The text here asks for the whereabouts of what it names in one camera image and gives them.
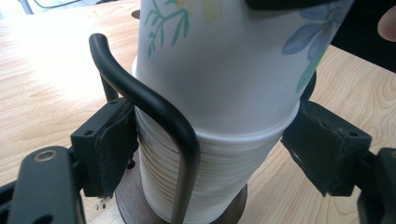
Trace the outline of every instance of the curved metal rod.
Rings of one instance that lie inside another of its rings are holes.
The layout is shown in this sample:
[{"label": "curved metal rod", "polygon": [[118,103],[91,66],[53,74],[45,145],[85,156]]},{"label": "curved metal rod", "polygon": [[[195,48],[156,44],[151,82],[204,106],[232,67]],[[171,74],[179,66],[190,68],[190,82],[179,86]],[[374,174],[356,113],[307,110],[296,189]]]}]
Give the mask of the curved metal rod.
[{"label": "curved metal rod", "polygon": [[176,143],[180,164],[172,223],[182,223],[201,160],[200,146],[194,129],[177,108],[118,64],[110,52],[104,35],[91,35],[90,48],[102,78],[158,122]]}]

